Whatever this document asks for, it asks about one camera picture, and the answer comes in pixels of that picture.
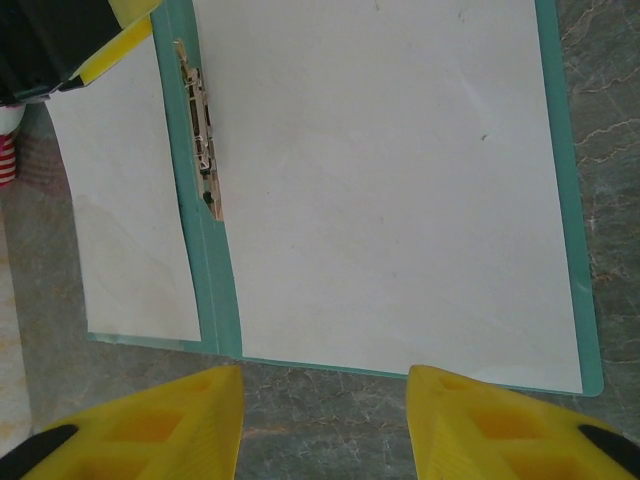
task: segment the black object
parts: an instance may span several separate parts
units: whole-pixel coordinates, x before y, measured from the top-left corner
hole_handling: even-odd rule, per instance
[[[637,479],[640,479],[640,447],[622,435],[604,430],[595,425],[580,425],[578,429],[591,443],[606,453],[611,460]]]
[[[78,431],[75,425],[60,425],[27,438],[0,458],[0,480],[18,480],[51,455]]]
[[[0,0],[0,106],[59,89],[121,31],[108,0]]]

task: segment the paper sheet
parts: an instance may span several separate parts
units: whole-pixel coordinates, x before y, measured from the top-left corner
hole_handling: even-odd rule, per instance
[[[200,340],[153,39],[47,107],[73,196],[89,331]]]
[[[195,0],[244,354],[580,392],[534,0]]]

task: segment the green plastic folder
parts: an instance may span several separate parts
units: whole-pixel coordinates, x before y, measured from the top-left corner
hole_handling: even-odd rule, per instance
[[[601,393],[604,384],[555,2],[554,0],[536,0],[536,10],[583,394],[595,396]],[[223,222],[212,218],[198,195],[186,92],[181,80],[179,60],[173,46],[174,40],[182,39],[190,63],[193,66],[200,66],[198,32],[193,5],[190,0],[165,0],[152,14],[152,21],[164,90],[182,228],[193,276],[202,341],[90,335],[100,341],[221,354],[242,359],[244,358],[242,332],[225,226]],[[269,361],[268,363],[278,364],[279,362]],[[383,372],[317,365],[296,366],[389,375]]]

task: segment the gray marble tile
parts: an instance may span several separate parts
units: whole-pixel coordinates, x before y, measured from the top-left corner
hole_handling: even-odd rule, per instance
[[[536,397],[640,439],[640,13],[634,0],[560,0],[606,388]],[[86,340],[68,185],[42,107],[22,132],[22,179],[0,192],[35,427],[228,363]],[[239,478],[414,478],[406,382],[244,364]]]

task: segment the red and white striped object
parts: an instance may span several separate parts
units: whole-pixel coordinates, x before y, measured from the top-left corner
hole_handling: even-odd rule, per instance
[[[0,187],[16,178],[16,149],[11,135],[0,135]]]

